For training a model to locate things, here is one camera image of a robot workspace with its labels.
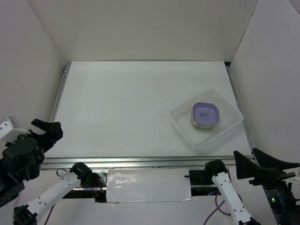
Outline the purple panda plate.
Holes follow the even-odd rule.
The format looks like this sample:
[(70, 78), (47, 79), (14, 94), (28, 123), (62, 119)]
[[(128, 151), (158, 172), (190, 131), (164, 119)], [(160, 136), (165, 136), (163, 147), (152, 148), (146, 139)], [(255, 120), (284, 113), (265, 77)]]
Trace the purple panda plate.
[(198, 118), (198, 119), (191, 118), (191, 124), (193, 125), (193, 127), (197, 129), (211, 130), (218, 124), (218, 122), (215, 122), (214, 120), (210, 120), (207, 118)]
[(207, 118), (219, 123), (219, 109), (212, 103), (198, 102), (192, 107), (191, 118)]

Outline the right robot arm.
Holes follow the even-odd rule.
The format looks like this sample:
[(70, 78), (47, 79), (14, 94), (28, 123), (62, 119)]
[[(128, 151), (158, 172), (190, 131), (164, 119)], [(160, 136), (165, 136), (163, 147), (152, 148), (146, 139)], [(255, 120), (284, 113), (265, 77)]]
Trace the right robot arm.
[(223, 202), (227, 205), (235, 225), (262, 225), (267, 222), (263, 213), (272, 214), (272, 224), (298, 225), (300, 223), (300, 201), (292, 193), (292, 185), (299, 184), (300, 176), (293, 172), (299, 163), (277, 159), (257, 148), (252, 150), (255, 161), (234, 151), (236, 177), (247, 180), (250, 185), (261, 187), (262, 192), (245, 193), (246, 201), (236, 191), (229, 172), (220, 159), (207, 162), (204, 178), (215, 184)]

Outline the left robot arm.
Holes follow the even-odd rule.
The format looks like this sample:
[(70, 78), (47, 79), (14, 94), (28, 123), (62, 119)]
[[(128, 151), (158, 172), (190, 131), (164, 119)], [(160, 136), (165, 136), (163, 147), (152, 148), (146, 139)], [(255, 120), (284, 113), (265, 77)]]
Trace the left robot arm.
[(40, 178), (45, 153), (63, 137), (60, 122), (34, 119), (37, 134), (21, 128), (15, 117), (0, 121), (0, 139), (6, 148), (0, 157), (0, 223), (36, 225), (66, 194), (92, 183), (92, 171), (75, 163), (56, 183)]

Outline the white perforated plastic bin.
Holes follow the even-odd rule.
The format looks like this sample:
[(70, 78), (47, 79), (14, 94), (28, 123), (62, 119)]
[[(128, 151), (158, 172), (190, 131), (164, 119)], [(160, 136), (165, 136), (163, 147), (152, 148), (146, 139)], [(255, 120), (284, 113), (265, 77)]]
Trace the white perforated plastic bin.
[[(192, 107), (198, 102), (212, 103), (218, 107), (220, 121), (213, 129), (197, 129), (191, 124)], [(169, 115), (181, 136), (196, 150), (203, 150), (209, 144), (218, 145), (243, 121), (242, 113), (216, 89), (204, 90), (189, 96), (174, 106)]]

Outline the white foam cover panel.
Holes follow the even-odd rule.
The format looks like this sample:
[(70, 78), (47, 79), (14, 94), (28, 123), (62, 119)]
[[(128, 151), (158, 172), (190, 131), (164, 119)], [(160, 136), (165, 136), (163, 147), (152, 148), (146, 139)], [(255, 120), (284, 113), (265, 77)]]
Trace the white foam cover panel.
[(109, 203), (183, 202), (191, 200), (189, 170), (109, 170), (106, 199)]

